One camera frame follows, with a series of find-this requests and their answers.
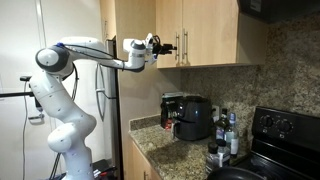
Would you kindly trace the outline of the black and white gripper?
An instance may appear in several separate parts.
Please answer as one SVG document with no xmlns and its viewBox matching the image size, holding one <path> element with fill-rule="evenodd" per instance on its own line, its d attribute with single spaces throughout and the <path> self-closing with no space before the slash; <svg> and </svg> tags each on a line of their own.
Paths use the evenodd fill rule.
<svg viewBox="0 0 320 180">
<path fill-rule="evenodd" d="M 145 39 L 146 45 L 146 61 L 152 65 L 157 61 L 158 54 L 161 51 L 161 55 L 172 54 L 174 51 L 177 50 L 176 47 L 173 47 L 172 44 L 162 44 L 161 40 L 158 35 L 153 35 L 149 33 Z"/>
</svg>

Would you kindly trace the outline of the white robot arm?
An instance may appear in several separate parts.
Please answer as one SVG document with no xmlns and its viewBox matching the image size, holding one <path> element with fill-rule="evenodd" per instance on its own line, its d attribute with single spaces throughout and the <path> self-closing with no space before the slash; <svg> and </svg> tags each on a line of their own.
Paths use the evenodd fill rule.
<svg viewBox="0 0 320 180">
<path fill-rule="evenodd" d="M 91 149 L 86 137 L 96 127 L 94 116 L 82 110 L 72 99 L 62 80 L 72 74 L 77 60 L 93 60 L 103 66 L 140 72 L 158 55 L 170 54 L 177 47 L 163 44 L 157 35 L 143 40 L 125 39 L 126 60 L 106 52 L 103 42 L 92 37 L 64 37 L 57 44 L 39 50 L 35 61 L 41 70 L 30 78 L 30 88 L 44 111 L 62 122 L 47 139 L 51 150 L 62 154 L 66 175 L 62 180 L 95 180 Z"/>
</svg>

